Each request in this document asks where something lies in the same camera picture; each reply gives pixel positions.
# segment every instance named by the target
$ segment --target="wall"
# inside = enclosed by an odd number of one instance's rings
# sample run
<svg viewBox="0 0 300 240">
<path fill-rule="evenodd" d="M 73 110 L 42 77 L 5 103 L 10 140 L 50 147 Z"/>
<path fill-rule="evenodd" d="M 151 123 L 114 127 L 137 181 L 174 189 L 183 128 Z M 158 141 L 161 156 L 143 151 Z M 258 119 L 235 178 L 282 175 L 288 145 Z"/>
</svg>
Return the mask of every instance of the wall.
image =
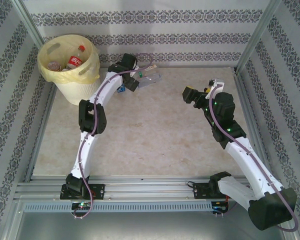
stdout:
<svg viewBox="0 0 300 240">
<path fill-rule="evenodd" d="M 45 40 L 86 36 L 100 49 L 102 63 L 113 63 L 122 53 L 151 53 L 160 66 L 188 67 L 235 67 L 268 2 L 23 1 Z"/>
<path fill-rule="evenodd" d="M 300 223 L 300 0 L 280 3 L 241 78 L 272 171 L 297 193 Z"/>
<path fill-rule="evenodd" d="M 0 235 L 52 89 L 39 74 L 37 53 L 12 4 L 0 0 Z"/>
</svg>

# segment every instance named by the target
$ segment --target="yellow plastic bag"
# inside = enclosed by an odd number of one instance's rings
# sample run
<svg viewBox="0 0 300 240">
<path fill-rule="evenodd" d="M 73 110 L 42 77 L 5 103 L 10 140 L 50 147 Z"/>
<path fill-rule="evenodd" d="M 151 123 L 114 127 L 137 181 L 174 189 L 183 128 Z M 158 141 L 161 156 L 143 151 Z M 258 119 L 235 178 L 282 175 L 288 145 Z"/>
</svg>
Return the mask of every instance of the yellow plastic bag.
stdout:
<svg viewBox="0 0 300 240">
<path fill-rule="evenodd" d="M 48 63 L 57 61 L 64 69 L 72 54 L 83 45 L 83 64 L 69 71 L 51 71 Z M 39 71 L 48 82 L 56 84 L 93 84 L 99 78 L 99 54 L 98 49 L 87 38 L 80 35 L 63 35 L 45 43 L 38 54 Z"/>
</svg>

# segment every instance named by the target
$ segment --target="beige floor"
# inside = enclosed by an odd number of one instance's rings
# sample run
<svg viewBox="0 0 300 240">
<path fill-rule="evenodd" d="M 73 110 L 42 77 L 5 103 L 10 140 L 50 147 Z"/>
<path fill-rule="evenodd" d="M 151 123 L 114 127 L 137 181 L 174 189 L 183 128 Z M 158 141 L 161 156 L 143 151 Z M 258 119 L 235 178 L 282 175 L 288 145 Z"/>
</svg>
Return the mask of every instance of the beige floor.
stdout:
<svg viewBox="0 0 300 240">
<path fill-rule="evenodd" d="M 161 82 L 113 95 L 105 107 L 107 127 L 93 150 L 90 174 L 209 176 L 228 171 L 243 175 L 214 140 L 202 110 L 182 98 L 185 86 L 203 91 L 211 78 L 224 80 L 224 91 L 233 95 L 236 104 L 235 119 L 248 133 L 231 69 L 160 68 L 159 72 Z M 57 91 L 33 174 L 69 174 L 79 139 L 78 107 Z"/>
</svg>

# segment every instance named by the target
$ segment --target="trash bin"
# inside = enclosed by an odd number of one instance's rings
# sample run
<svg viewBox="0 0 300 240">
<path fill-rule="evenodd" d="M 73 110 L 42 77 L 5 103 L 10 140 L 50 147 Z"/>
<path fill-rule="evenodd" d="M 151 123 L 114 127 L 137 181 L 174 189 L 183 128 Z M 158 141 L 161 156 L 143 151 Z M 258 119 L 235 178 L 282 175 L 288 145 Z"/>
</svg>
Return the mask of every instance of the trash bin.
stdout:
<svg viewBox="0 0 300 240">
<path fill-rule="evenodd" d="M 56 61 L 64 69 L 69 58 L 83 45 L 83 64 L 69 71 L 51 71 L 48 63 Z M 38 53 L 39 71 L 48 82 L 54 82 L 65 98 L 74 105 L 82 99 L 89 99 L 98 89 L 99 54 L 98 49 L 87 38 L 80 35 L 63 35 L 46 42 Z"/>
</svg>

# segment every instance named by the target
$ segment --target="plastic bottle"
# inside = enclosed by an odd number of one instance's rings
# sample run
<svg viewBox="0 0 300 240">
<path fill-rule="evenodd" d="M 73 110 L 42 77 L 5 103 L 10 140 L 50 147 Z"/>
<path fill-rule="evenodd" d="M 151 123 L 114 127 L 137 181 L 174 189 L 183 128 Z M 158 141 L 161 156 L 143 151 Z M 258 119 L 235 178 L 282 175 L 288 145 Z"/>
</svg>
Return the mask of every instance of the plastic bottle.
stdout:
<svg viewBox="0 0 300 240">
<path fill-rule="evenodd" d="M 146 87 L 150 84 L 154 84 L 156 82 L 160 82 L 162 80 L 162 76 L 159 73 L 154 73 L 148 76 L 144 76 L 140 79 L 138 79 L 139 81 L 139 88 L 143 88 Z"/>
<path fill-rule="evenodd" d="M 71 70 L 79 67 L 82 64 L 82 55 L 83 52 L 85 51 L 85 47 L 80 45 L 73 53 L 73 55 L 70 57 L 68 64 L 66 65 L 66 69 Z"/>
</svg>

